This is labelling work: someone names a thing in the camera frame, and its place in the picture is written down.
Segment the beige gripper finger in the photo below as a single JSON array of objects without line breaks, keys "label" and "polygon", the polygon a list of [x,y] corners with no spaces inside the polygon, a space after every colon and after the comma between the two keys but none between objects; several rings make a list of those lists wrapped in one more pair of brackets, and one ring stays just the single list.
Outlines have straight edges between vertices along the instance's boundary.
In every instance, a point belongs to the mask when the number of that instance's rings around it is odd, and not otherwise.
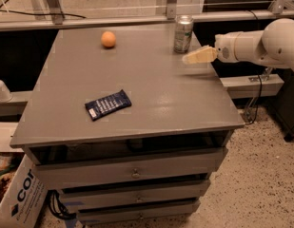
[{"label": "beige gripper finger", "polygon": [[217,49],[211,46],[203,46],[183,56],[182,61],[186,65],[211,63],[217,58]]}]

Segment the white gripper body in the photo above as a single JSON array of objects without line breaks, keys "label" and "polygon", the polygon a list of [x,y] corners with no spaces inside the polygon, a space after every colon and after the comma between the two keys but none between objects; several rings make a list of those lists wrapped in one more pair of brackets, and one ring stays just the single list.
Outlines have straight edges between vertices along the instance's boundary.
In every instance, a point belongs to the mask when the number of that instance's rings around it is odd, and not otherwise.
[{"label": "white gripper body", "polygon": [[215,35],[215,48],[217,57],[223,63],[237,63],[235,55],[235,43],[240,32]]}]

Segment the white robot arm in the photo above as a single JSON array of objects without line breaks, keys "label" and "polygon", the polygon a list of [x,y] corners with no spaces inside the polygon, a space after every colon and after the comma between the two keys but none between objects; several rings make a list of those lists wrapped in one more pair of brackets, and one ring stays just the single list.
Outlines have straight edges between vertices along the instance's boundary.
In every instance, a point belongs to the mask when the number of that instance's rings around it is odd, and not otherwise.
[{"label": "white robot arm", "polygon": [[213,47],[206,45],[186,54],[186,65],[249,62],[263,67],[294,72],[294,20],[282,18],[271,22],[264,30],[236,31],[217,34]]}]

